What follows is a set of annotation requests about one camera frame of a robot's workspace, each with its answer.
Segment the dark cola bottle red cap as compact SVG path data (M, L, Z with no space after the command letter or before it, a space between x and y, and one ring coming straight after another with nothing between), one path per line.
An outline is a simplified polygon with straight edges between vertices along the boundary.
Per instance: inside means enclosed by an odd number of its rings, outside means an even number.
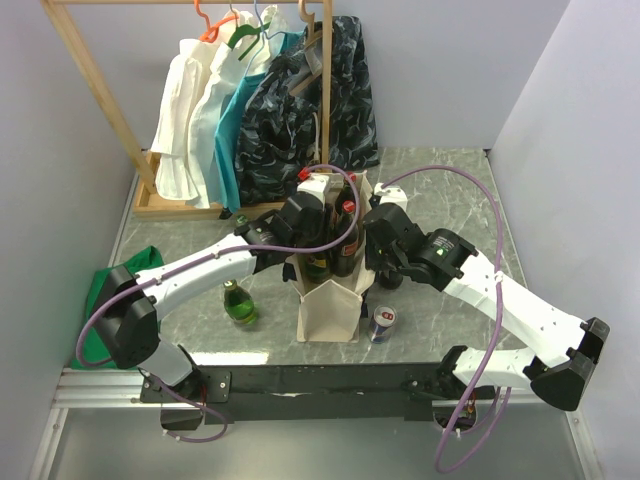
M348 179L343 179L342 188L336 197L334 206L337 210L341 210L343 204L347 201L355 202L357 197L357 191L351 188L351 184L356 184L357 176L354 172L347 173Z

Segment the cola bottle front red cap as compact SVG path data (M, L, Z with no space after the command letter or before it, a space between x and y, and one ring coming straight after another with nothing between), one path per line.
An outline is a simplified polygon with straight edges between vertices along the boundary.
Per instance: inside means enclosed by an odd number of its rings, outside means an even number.
M334 236L341 237L352 222L357 219L356 205L353 200L342 203L341 214L334 224ZM335 276L344 278L351 275L356 267L356 252L359 247L359 229L357 226L330 252L331 269Z

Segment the beige canvas tote bag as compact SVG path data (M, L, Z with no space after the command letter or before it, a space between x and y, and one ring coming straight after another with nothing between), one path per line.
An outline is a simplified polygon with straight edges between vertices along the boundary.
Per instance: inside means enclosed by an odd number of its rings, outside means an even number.
M365 265L366 240L362 230L362 219L371 210L369 199L373 187L365 173L356 173L356 188L360 200L358 229L359 247L356 252L356 267L348 277L336 277L322 284L311 283L304 272L304 256L294 254L286 260L283 270L295 272L291 280L293 288L300 297L298 311L297 340L299 342L357 343L359 339L359 321L363 306L364 293L374 282L375 274ZM334 206L336 197L343 185L344 177L330 174L331 189L325 204Z

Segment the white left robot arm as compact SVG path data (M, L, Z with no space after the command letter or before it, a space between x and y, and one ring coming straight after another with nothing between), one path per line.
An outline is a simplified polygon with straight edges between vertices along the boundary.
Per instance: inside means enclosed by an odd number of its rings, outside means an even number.
M118 369L141 368L164 382L176 401L193 399L200 378L187 353L161 338L159 321L181 304L226 281L280 265L295 247L316 240L324 198L308 192L226 235L216 244L136 274L122 265L111 270L91 313L93 327Z

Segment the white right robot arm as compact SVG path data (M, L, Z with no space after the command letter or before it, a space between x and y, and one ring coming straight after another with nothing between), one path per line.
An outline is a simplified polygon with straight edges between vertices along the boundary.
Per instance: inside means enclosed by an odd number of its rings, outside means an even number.
M444 228L423 233L394 203L368 212L363 228L369 267L462 300L499 320L524 344L493 352L485 366L483 351L452 347L436 374L444 395L462 397L482 368L479 387L529 389L557 409L577 409L609 335L607 323L553 307L510 277L498 276L493 263L458 234Z

